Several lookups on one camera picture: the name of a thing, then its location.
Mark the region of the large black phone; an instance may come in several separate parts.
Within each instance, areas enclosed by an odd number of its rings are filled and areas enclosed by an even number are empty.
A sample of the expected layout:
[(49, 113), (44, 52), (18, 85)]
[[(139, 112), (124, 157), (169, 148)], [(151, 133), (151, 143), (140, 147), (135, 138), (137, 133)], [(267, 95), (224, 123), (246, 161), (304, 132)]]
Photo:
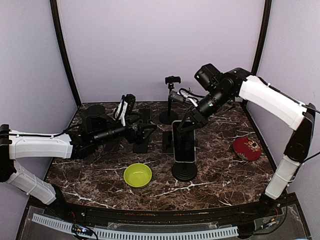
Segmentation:
[(136, 154), (146, 154), (148, 152), (149, 139), (146, 139), (143, 143), (132, 145), (132, 152)]

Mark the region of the black folding phone stand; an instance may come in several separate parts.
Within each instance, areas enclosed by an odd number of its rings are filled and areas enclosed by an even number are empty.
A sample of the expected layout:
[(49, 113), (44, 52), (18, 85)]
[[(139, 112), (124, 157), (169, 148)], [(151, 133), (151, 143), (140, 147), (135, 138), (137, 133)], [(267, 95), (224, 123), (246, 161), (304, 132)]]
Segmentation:
[(139, 113), (141, 114), (139, 123), (141, 124), (150, 124), (152, 121), (152, 111), (150, 108), (141, 108), (139, 109)]

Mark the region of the black tall phone stand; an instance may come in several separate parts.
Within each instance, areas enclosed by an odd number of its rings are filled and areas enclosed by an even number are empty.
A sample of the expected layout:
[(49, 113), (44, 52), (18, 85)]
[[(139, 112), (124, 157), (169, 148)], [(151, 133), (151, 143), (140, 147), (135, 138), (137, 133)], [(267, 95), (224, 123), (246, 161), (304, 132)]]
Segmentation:
[[(181, 83), (181, 78), (179, 76), (168, 76), (165, 78), (165, 84), (168, 86), (169, 94), (175, 88), (175, 83)], [(172, 99), (168, 97), (167, 99), (167, 110), (163, 111), (159, 115), (159, 121), (165, 125), (171, 125), (173, 121), (179, 119), (178, 114), (172, 110)]]

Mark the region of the pink phone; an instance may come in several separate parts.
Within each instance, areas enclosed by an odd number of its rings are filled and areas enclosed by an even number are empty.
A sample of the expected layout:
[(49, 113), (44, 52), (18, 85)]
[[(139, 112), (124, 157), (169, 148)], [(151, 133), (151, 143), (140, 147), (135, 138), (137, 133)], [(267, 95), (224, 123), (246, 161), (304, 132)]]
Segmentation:
[(172, 131), (162, 132), (162, 153), (163, 154), (174, 153)]

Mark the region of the purple edged phone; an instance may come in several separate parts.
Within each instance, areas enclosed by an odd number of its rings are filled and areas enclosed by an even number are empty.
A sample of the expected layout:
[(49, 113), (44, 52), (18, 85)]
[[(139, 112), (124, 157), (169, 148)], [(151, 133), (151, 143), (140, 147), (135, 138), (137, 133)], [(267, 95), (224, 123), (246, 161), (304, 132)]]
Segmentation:
[(115, 140), (112, 142), (108, 142), (104, 145), (103, 150), (107, 153), (115, 154), (118, 152), (120, 144), (121, 144), (121, 140)]

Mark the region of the green bowl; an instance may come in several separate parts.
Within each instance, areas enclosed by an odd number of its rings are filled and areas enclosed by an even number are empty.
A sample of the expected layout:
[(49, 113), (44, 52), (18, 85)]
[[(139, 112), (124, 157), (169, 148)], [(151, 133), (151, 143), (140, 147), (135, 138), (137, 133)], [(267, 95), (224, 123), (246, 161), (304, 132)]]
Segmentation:
[(129, 165), (124, 173), (123, 179), (127, 185), (132, 188), (144, 188), (151, 181), (153, 176), (149, 166), (143, 163), (134, 163)]

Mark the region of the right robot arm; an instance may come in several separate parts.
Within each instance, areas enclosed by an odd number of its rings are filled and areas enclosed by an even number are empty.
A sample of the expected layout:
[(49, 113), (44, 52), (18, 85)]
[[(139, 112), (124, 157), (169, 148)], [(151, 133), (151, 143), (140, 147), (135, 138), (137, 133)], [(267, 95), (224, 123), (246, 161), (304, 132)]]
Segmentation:
[(266, 217), (275, 208), (273, 200), (280, 197), (299, 167), (308, 160), (316, 107), (288, 96), (261, 77), (240, 67), (222, 73), (208, 63), (195, 73), (194, 78), (208, 94), (196, 106), (189, 108), (177, 128), (180, 133), (204, 127), (211, 115), (234, 98), (258, 105), (292, 129), (282, 160), (264, 190), (263, 196), (266, 198), (255, 205), (255, 213)]

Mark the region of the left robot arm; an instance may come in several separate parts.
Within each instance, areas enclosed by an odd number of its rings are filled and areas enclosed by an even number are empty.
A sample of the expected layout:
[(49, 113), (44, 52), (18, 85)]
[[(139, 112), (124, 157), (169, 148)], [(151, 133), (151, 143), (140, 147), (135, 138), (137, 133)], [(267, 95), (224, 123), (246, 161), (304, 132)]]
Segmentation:
[(131, 110), (120, 107), (114, 117), (106, 114), (102, 105), (92, 105), (81, 114), (76, 131), (68, 128), (61, 133), (26, 133), (0, 126), (0, 181), (11, 184), (21, 191), (50, 206), (60, 218), (71, 213), (61, 190), (26, 170), (17, 160), (20, 158), (84, 159), (95, 153), (99, 146), (119, 139), (140, 145), (157, 129), (150, 123), (133, 127)]

